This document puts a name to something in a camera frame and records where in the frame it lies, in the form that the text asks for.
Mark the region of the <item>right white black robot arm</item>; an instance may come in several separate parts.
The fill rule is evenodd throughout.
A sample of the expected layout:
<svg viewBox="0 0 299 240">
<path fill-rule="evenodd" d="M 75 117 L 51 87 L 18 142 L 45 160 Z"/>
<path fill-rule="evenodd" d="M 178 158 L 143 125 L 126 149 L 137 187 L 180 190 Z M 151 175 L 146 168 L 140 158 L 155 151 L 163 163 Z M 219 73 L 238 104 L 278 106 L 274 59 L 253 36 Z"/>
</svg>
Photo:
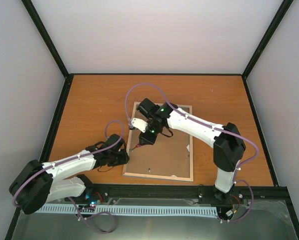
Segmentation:
<svg viewBox="0 0 299 240">
<path fill-rule="evenodd" d="M 205 121 L 175 104 L 165 102 L 157 105 L 148 98 L 145 98 L 136 110 L 145 118 L 134 117 L 130 121 L 133 129 L 140 130 L 139 145 L 153 145 L 157 136 L 167 129 L 169 132 L 184 132 L 213 149 L 213 162 L 217 167 L 213 197 L 218 202 L 225 202 L 235 185 L 235 172 L 246 150 L 236 125 Z"/>
</svg>

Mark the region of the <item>red purple handled screwdriver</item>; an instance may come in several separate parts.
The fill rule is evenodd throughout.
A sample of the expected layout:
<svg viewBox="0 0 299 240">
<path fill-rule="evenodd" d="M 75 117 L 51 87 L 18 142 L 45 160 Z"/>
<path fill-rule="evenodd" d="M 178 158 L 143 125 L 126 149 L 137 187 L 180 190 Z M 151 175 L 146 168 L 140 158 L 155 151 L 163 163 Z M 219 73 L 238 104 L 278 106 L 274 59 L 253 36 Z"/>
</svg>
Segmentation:
<svg viewBox="0 0 299 240">
<path fill-rule="evenodd" d="M 137 148 L 140 148 L 141 147 L 141 145 L 140 144 L 137 144 L 136 146 L 134 146 L 133 148 L 131 148 L 130 150 L 129 150 L 129 152 L 132 152 L 133 150 L 135 150 L 135 149 L 137 149 Z"/>
</svg>

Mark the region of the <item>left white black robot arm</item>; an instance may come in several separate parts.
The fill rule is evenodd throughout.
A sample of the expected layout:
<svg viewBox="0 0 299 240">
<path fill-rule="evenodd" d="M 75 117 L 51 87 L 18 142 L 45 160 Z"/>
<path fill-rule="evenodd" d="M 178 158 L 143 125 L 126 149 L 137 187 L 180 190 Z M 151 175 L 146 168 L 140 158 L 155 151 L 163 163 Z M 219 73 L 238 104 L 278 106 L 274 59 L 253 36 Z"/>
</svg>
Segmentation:
<svg viewBox="0 0 299 240">
<path fill-rule="evenodd" d="M 51 162 L 29 161 L 10 185 L 13 204 L 26 215 L 44 204 L 67 197 L 89 201 L 94 195 L 91 181 L 82 173 L 102 166 L 116 167 L 129 161 L 125 140 L 112 134 L 72 156 Z"/>
</svg>

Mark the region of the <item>blue wooden photo frame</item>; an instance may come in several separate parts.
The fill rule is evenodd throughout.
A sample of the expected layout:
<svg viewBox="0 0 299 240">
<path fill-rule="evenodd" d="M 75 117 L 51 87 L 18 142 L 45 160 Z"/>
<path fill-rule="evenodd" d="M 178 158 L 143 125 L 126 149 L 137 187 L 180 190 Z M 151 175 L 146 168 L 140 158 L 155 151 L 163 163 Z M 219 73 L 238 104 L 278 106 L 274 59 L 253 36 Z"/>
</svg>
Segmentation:
<svg viewBox="0 0 299 240">
<path fill-rule="evenodd" d="M 124 165 L 125 177 L 193 182 L 193 137 L 173 130 L 172 137 L 157 135 L 154 145 L 130 149 L 139 143 L 139 130 L 130 130 L 127 139 L 129 161 Z"/>
</svg>

